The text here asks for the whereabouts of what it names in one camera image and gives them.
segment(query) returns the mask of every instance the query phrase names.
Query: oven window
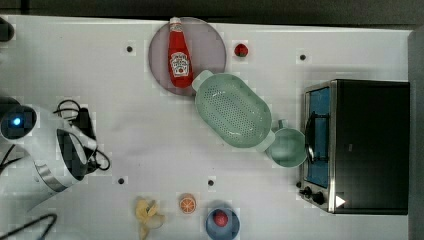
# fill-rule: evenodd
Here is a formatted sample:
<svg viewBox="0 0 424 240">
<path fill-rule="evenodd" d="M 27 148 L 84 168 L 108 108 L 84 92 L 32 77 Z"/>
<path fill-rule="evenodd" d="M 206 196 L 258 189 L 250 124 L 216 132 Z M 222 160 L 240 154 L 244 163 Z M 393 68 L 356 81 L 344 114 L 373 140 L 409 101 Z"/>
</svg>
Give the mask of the oven window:
<svg viewBox="0 0 424 240">
<path fill-rule="evenodd" d="M 330 113 L 330 89 L 323 88 L 310 92 L 309 115 L 315 112 L 318 115 Z M 328 118 L 315 120 L 315 145 L 313 164 L 308 163 L 306 181 L 328 187 Z"/>
</svg>

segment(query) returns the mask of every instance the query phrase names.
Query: pink plate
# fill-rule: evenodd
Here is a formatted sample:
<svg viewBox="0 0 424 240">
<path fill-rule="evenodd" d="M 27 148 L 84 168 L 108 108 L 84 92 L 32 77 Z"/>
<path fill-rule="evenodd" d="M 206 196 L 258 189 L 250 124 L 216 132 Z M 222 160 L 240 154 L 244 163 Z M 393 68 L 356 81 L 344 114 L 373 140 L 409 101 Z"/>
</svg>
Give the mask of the pink plate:
<svg viewBox="0 0 424 240">
<path fill-rule="evenodd" d="M 208 23 L 190 17 L 181 18 L 184 36 L 191 55 L 193 76 L 197 77 L 203 70 L 213 73 L 225 71 L 227 54 L 225 45 L 218 32 Z M 149 47 L 149 66 L 156 81 L 166 90 L 177 95 L 194 96 L 193 88 L 177 88 L 168 72 L 169 24 L 161 27 L 152 39 Z"/>
</svg>

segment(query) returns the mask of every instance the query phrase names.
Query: orange slice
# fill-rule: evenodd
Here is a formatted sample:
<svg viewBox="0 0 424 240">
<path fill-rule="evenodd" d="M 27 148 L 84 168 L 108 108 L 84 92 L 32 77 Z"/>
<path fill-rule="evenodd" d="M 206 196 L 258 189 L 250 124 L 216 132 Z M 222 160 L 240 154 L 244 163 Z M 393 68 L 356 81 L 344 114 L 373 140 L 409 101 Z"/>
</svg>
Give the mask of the orange slice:
<svg viewBox="0 0 424 240">
<path fill-rule="evenodd" d="M 196 210 L 196 200 L 193 195 L 185 194 L 183 199 L 180 201 L 181 211 L 185 214 L 190 214 Z"/>
</svg>

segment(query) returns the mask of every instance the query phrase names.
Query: oven knob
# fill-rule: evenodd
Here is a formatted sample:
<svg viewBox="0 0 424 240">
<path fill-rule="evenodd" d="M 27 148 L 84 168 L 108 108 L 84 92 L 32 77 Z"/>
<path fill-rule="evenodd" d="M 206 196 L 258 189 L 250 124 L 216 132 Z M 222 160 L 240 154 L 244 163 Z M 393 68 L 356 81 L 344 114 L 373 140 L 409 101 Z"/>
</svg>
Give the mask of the oven knob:
<svg viewBox="0 0 424 240">
<path fill-rule="evenodd" d="M 312 200 L 318 205 L 322 205 L 325 202 L 324 194 L 322 194 L 322 192 L 314 193 L 312 194 Z"/>
<path fill-rule="evenodd" d="M 300 190 L 299 193 L 304 195 L 306 198 L 310 198 L 312 194 L 312 190 L 310 187 L 305 187 L 303 190 Z"/>
</svg>

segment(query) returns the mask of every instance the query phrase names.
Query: green colander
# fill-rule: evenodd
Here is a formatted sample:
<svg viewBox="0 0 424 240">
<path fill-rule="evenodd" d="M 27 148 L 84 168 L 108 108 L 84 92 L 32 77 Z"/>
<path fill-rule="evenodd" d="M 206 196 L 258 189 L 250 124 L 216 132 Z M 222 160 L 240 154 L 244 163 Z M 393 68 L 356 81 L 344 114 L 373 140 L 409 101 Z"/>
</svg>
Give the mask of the green colander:
<svg viewBox="0 0 424 240">
<path fill-rule="evenodd" d="M 240 78 L 205 70 L 192 87 L 200 117 L 229 145 L 263 152 L 274 142 L 267 104 Z"/>
</svg>

